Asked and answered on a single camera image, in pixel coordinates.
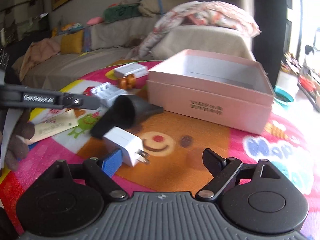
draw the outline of green pillow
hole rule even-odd
[[[132,17],[138,17],[142,14],[138,10],[139,3],[121,4],[105,9],[103,18],[106,23],[112,23],[119,20],[124,20]]]

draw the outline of playmat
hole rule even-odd
[[[157,61],[142,62],[151,68]],[[103,82],[116,84],[113,69],[106,67],[85,75],[63,92],[82,93],[89,86]],[[137,80],[137,95],[146,97],[146,79]],[[41,122],[65,110],[35,109],[31,121]],[[76,110],[79,126],[31,145],[28,157],[16,172],[5,170],[0,178],[0,199],[19,233],[22,227],[15,214],[15,204],[23,192],[55,160],[81,163],[88,157],[103,157],[102,141],[91,138],[89,130],[106,109]],[[261,136],[235,130],[195,118],[164,112],[154,115],[129,132],[143,139],[150,154],[150,165],[135,167],[123,164],[113,179],[129,194],[133,191],[191,191],[193,194],[212,179],[202,164],[202,152],[210,148],[222,157],[233,156],[245,163],[269,159],[302,192],[309,203],[309,214],[301,233],[320,239],[320,169],[303,135],[288,120],[285,111],[275,105]]]

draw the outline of gray couch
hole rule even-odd
[[[253,15],[253,0],[228,0]],[[22,83],[33,88],[60,90],[81,76],[123,59],[129,52],[124,45],[131,38],[147,36],[160,16],[136,17],[91,27],[91,49],[78,54],[56,55],[36,65]],[[183,49],[199,49],[254,59],[251,39],[243,39],[235,30],[212,26],[179,26],[171,31],[151,52],[148,59],[167,59]],[[20,57],[13,68],[19,72]]]

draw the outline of white battery charger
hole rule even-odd
[[[149,164],[149,154],[143,151],[142,140],[119,127],[113,127],[103,136],[108,152],[122,151],[122,161],[134,167],[138,162]]]
[[[103,83],[93,89],[90,92],[100,99],[101,104],[110,108],[116,98],[120,95],[127,95],[128,92],[124,89],[117,88],[114,85],[111,85],[110,82]]]
[[[117,78],[127,77],[134,74],[135,78],[140,78],[148,75],[148,68],[139,63],[129,63],[114,69]]]

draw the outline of screw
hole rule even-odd
[[[114,190],[110,193],[112,198],[124,198],[127,194],[123,190]]]
[[[211,190],[201,190],[198,192],[198,195],[202,198],[212,198],[214,193]]]

